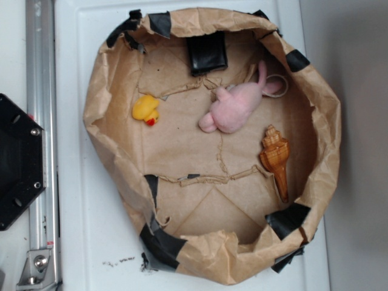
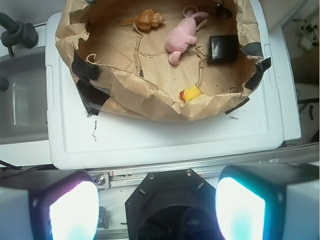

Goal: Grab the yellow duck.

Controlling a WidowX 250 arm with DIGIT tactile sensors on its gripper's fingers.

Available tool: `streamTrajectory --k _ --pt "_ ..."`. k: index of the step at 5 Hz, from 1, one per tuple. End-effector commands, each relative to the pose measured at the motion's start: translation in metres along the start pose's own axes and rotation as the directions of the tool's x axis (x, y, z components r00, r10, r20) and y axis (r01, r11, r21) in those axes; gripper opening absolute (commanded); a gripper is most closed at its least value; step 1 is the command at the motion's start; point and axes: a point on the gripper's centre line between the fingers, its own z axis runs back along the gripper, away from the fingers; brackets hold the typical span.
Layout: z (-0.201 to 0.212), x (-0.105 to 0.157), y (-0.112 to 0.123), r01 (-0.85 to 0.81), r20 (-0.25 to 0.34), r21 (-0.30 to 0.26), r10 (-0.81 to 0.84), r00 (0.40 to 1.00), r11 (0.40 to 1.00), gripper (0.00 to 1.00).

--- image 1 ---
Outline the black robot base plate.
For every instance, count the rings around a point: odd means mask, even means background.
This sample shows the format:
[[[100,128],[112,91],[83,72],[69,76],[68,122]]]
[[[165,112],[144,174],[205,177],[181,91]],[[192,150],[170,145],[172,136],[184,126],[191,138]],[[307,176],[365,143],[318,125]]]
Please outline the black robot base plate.
[[[45,189],[44,129],[1,94],[1,230],[6,231]]]

